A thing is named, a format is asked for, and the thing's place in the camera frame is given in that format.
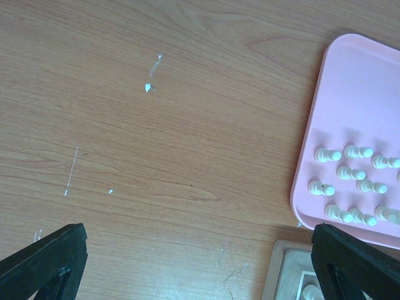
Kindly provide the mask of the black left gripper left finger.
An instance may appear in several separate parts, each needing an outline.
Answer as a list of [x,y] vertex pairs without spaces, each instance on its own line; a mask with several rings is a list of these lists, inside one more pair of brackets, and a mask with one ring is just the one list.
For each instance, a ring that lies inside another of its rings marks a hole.
[[1,299],[75,299],[86,239],[82,223],[68,224],[1,260]]

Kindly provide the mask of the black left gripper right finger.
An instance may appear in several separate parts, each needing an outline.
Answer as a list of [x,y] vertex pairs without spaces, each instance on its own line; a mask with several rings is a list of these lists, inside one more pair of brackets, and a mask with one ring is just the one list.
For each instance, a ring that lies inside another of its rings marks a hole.
[[399,299],[399,260],[331,224],[314,228],[311,261],[325,299]]

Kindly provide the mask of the white chess rook piece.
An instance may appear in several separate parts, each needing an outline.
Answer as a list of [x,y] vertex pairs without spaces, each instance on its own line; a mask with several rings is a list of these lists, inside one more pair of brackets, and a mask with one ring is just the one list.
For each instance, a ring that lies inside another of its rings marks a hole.
[[313,284],[304,287],[302,296],[305,300],[324,300],[321,290]]

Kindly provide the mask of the white chess knight piece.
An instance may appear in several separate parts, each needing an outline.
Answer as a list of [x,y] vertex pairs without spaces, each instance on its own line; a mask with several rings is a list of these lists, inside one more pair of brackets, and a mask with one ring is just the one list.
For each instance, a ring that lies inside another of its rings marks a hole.
[[399,225],[399,210],[392,209],[386,206],[378,206],[375,211],[375,217],[382,221],[387,221],[392,224]]

